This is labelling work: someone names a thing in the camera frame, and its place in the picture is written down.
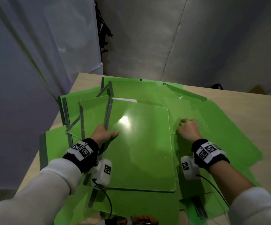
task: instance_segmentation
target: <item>hand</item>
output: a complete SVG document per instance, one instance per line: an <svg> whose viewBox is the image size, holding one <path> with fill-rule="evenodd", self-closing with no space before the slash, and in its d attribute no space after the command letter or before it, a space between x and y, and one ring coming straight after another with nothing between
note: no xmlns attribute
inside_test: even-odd
<svg viewBox="0 0 271 225"><path fill-rule="evenodd" d="M191 143L202 139L199 133L199 125L195 119L189 120L185 118L181 119L180 122L185 123L185 126L178 127L178 132L184 139L189 140Z"/></svg>
<svg viewBox="0 0 271 225"><path fill-rule="evenodd" d="M111 137L118 136L118 134L119 131L115 132L106 131L104 125L100 124L97 126L97 128L93 132L92 136L90 136L90 138L93 139L98 144L99 148L101 148L102 144L107 142Z"/></svg>

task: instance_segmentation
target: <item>white sensor device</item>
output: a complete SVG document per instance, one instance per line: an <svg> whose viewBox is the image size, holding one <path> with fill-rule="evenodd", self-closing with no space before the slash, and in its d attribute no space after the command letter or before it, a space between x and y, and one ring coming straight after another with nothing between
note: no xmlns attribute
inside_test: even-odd
<svg viewBox="0 0 271 225"><path fill-rule="evenodd" d="M96 184L93 181L91 181L91 184L94 189L104 189L109 185L111 181L111 167L112 162L108 159L100 160L98 165L93 167L92 179L94 179Z"/></svg>
<svg viewBox="0 0 271 225"><path fill-rule="evenodd" d="M182 165L183 175L186 180L197 180L200 179L197 175L200 174L198 165L195 163L193 156L183 156L180 159Z"/></svg>

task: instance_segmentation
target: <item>black cable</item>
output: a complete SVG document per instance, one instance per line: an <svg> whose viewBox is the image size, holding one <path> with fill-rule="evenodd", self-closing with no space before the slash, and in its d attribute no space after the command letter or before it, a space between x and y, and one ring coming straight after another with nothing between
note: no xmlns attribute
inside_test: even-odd
<svg viewBox="0 0 271 225"><path fill-rule="evenodd" d="M212 185L213 188L215 188L215 190L220 194L220 196L222 197L222 199L225 201L225 203L227 204L228 208L229 207L229 204L227 203L227 201L225 200L225 198L222 196L222 194L220 193L220 191L207 179L207 178L204 178L206 181L208 181L208 183L210 185Z"/></svg>
<svg viewBox="0 0 271 225"><path fill-rule="evenodd" d="M97 183L94 181L94 179L95 179L95 178L92 179L93 183L99 188L99 184L97 184ZM104 189L102 189L102 188L99 188L99 189L100 189L100 190L105 194L105 196L107 197L107 199L108 199L108 201L109 201L109 204L110 204L110 206L111 206L111 213L112 213L112 212L113 212L113 206L111 205L111 199L109 198L109 196L107 195L107 193L105 192Z"/></svg>

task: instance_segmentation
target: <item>white sleeve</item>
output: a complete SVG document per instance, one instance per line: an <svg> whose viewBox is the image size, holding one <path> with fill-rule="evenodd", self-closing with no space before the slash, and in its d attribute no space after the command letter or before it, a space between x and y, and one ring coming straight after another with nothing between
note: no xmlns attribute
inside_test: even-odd
<svg viewBox="0 0 271 225"><path fill-rule="evenodd" d="M51 225L80 181L81 172L74 163L52 160L13 199L0 201L0 224Z"/></svg>
<svg viewBox="0 0 271 225"><path fill-rule="evenodd" d="M232 225L271 225L271 195L261 187L248 189L233 201L228 216Z"/></svg>

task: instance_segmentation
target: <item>person's left hand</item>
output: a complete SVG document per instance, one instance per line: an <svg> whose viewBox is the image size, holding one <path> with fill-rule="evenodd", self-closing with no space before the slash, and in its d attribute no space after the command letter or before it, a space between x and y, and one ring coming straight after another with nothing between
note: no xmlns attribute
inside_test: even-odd
<svg viewBox="0 0 271 225"><path fill-rule="evenodd" d="M103 124L100 124L97 126L95 131L93 132L92 136L90 136L91 139L93 139L101 148L102 144L107 142L111 137L118 136L119 131L110 132L106 131Z"/></svg>

